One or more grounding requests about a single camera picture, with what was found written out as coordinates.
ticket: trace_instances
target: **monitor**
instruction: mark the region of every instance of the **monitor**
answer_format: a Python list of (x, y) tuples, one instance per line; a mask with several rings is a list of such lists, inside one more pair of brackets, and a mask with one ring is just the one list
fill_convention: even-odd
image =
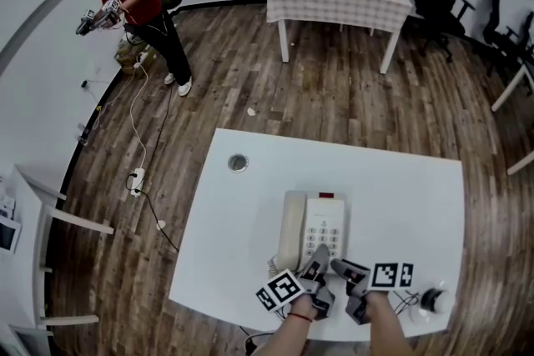
[(0, 217), (0, 250), (15, 252), (21, 224), (9, 218)]

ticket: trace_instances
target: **hole in table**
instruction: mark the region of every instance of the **hole in table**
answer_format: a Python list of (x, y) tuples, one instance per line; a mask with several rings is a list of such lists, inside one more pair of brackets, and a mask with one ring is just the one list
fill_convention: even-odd
[(228, 159), (228, 168), (233, 173), (242, 173), (248, 166), (249, 160), (244, 154), (236, 153)]

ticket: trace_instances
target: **power strip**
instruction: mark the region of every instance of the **power strip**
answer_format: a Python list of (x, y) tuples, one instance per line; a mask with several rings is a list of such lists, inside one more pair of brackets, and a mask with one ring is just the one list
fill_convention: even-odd
[(139, 60), (133, 65), (133, 68), (137, 70), (139, 67), (141, 67), (141, 64), (144, 62), (148, 55), (149, 53), (141, 53), (141, 55), (139, 55)]
[(141, 195), (141, 190), (143, 190), (143, 179), (144, 179), (144, 169), (137, 168), (133, 172), (132, 187), (130, 194), (136, 198)]

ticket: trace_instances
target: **wooden floor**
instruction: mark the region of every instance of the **wooden floor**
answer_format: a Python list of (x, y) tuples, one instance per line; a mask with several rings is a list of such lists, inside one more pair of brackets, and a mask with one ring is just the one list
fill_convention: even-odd
[[(282, 64), (264, 5), (198, 9), (175, 19), (193, 89), (180, 98), (174, 88), (155, 147), (169, 93), (167, 69), (157, 58), (133, 113), (147, 162), (156, 150), (144, 190), (176, 245), (217, 127), (460, 159), (466, 235), (456, 309), (448, 331), (411, 342), (417, 354), (429, 355), (534, 352), (534, 165), (506, 175), (534, 148), (534, 97), (526, 98), (525, 88), (491, 113), (503, 85), (497, 75), (486, 77), (471, 45), (451, 41), (453, 64), (437, 48), (422, 58), (411, 25), (382, 76), (386, 33), (291, 23), (291, 61)], [(237, 327), (168, 300), (176, 252), (156, 230), (147, 200), (128, 196), (124, 186), (143, 154), (128, 117), (142, 84), (136, 79), (91, 134), (64, 207), (112, 225), (116, 234), (61, 223), (49, 248), (50, 314), (96, 313), (100, 323), (55, 328), (55, 340), (69, 354), (243, 354)], [(307, 354), (370, 351), (367, 343), (312, 342)]]

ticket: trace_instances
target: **white sneaker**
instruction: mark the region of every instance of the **white sneaker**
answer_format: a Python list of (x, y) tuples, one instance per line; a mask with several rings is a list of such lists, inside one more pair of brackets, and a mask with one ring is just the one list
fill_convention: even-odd
[(186, 84), (178, 85), (178, 95), (180, 97), (185, 97), (191, 90), (191, 85), (191, 78), (189, 78), (189, 81)]
[(172, 82), (174, 82), (176, 79), (174, 78), (174, 75), (172, 73), (169, 73), (167, 77), (165, 78), (164, 82), (166, 85), (170, 85)]

